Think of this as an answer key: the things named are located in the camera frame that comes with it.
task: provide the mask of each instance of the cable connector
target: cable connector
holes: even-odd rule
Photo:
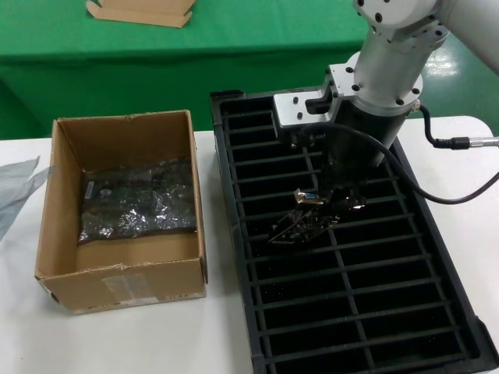
[[[482,146],[499,146],[499,136],[495,138],[471,138],[469,143],[472,148],[480,148]]]
[[[470,138],[435,139],[432,143],[435,148],[442,150],[467,150],[471,147]]]

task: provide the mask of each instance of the flattened cardboard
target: flattened cardboard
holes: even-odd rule
[[[203,297],[207,283],[196,144],[188,111],[54,122],[35,277],[75,314]],[[84,172],[191,157],[196,233],[77,246]]]
[[[88,12],[96,19],[145,23],[181,28],[190,20],[195,0],[100,0],[87,1]]]

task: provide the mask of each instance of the open cardboard box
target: open cardboard box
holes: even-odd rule
[[[85,172],[191,157],[195,233],[96,241],[77,246]],[[74,313],[205,295],[207,263],[188,111],[54,122],[51,166],[35,277]]]

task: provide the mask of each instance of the black plastic tray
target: black plastic tray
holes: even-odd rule
[[[317,189],[320,169],[320,148],[275,139],[272,94],[211,96],[254,372],[497,368],[426,202],[388,164],[370,176],[367,206],[334,230],[307,245],[267,243],[293,191]],[[398,141],[392,151],[410,171]]]

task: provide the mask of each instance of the green cloth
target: green cloth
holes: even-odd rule
[[[181,30],[93,19],[84,2],[0,2],[0,80],[38,121],[19,137],[48,134],[53,118],[174,109],[210,129],[210,92],[316,86],[367,32],[350,0],[197,0]],[[497,77],[456,39],[429,67],[432,114],[473,115],[499,130]]]
[[[43,133],[40,122],[0,81],[0,139],[35,138]]]

